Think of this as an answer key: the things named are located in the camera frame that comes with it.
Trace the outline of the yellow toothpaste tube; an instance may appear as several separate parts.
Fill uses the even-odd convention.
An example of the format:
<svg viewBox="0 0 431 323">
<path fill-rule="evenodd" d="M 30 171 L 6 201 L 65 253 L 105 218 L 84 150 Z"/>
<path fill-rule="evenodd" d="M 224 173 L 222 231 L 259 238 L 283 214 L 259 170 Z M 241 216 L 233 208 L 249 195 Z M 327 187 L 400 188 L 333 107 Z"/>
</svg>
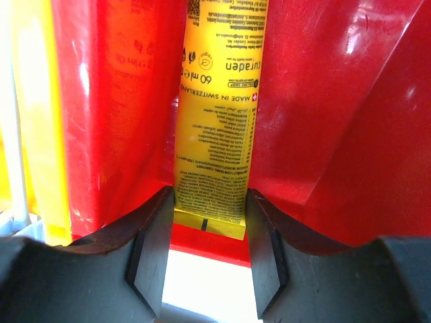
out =
<svg viewBox="0 0 431 323">
<path fill-rule="evenodd" d="M 242 240 L 267 1 L 189 1 L 174 143 L 174 220 Z"/>
</svg>

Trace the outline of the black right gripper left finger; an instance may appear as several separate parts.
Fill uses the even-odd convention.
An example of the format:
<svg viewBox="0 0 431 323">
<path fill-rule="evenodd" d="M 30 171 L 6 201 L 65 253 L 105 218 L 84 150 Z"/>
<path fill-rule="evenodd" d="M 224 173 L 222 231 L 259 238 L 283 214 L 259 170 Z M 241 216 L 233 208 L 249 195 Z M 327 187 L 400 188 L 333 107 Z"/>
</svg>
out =
<svg viewBox="0 0 431 323">
<path fill-rule="evenodd" d="M 1 239 L 2 322 L 153 322 L 161 312 L 173 189 L 68 246 Z"/>
</svg>

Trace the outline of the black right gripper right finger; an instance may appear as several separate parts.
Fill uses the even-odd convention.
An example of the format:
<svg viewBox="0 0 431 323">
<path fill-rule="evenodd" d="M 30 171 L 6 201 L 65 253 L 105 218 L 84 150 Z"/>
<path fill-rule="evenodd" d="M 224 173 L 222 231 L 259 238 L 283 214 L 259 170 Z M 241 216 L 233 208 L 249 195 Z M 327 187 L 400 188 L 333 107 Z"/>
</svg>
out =
<svg viewBox="0 0 431 323">
<path fill-rule="evenodd" d="M 430 239 L 386 236 L 358 247 L 332 240 L 246 196 L 258 318 L 264 322 L 429 322 Z"/>
</svg>

